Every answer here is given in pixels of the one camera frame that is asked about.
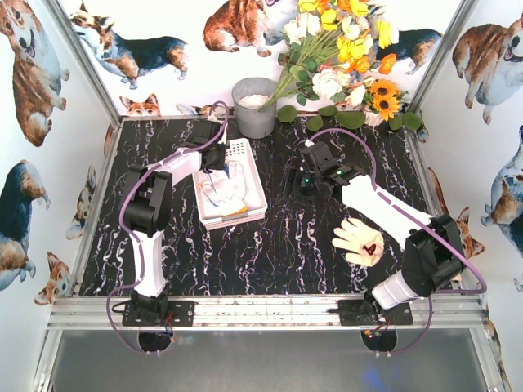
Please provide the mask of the beige leather glove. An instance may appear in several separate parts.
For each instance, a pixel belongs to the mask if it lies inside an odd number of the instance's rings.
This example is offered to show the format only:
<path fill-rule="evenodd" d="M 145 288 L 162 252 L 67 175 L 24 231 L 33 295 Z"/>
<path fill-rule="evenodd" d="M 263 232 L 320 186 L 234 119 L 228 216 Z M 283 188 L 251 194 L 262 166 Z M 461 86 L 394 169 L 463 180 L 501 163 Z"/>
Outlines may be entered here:
<path fill-rule="evenodd" d="M 385 246 L 382 233 L 363 221 L 343 220 L 333 232 L 332 245 L 346 251 L 344 257 L 349 264 L 373 267 L 381 260 Z"/>

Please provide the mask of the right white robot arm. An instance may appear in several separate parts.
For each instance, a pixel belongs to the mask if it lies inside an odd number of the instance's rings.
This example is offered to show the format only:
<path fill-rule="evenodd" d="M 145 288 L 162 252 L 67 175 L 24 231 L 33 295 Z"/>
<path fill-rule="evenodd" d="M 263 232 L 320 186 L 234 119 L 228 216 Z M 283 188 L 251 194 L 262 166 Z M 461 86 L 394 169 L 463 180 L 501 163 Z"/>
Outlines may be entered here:
<path fill-rule="evenodd" d="M 365 294 L 369 308 L 387 311 L 427 298 L 463 272 L 461 235 L 453 218 L 434 217 L 400 201 L 360 167 L 340 163 L 324 142 L 308 143 L 300 155 L 300 166 L 286 172 L 283 198 L 305 205 L 336 198 L 377 225 L 373 229 L 349 218 L 335 228 L 333 246 L 345 251 L 348 263 L 376 265 L 385 234 L 403 253 L 400 269 Z"/>

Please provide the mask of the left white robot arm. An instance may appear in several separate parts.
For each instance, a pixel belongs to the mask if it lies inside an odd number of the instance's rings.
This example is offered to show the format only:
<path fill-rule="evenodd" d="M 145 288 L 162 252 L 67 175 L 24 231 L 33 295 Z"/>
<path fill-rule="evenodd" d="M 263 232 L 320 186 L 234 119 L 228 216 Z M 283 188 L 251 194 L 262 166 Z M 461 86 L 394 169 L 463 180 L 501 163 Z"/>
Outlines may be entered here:
<path fill-rule="evenodd" d="M 123 311 L 124 326 L 159 326 L 168 318 L 162 242 L 171 218 L 172 188 L 199 171 L 225 167 L 227 122 L 207 121 L 201 132 L 166 158 L 129 167 L 118 222 L 132 240 L 135 282 Z"/>

